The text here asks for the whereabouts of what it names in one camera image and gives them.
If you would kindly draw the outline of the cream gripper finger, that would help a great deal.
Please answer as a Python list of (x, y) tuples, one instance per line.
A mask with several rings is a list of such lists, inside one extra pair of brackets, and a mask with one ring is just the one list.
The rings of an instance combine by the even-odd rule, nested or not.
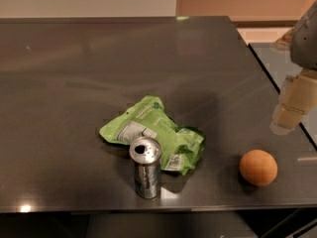
[(293, 29), (289, 29), (272, 44), (272, 47), (278, 51), (289, 51), (292, 37)]
[(296, 76), (288, 75), (282, 84), (270, 129), (275, 135), (287, 135), (317, 105), (317, 70), (304, 68)]

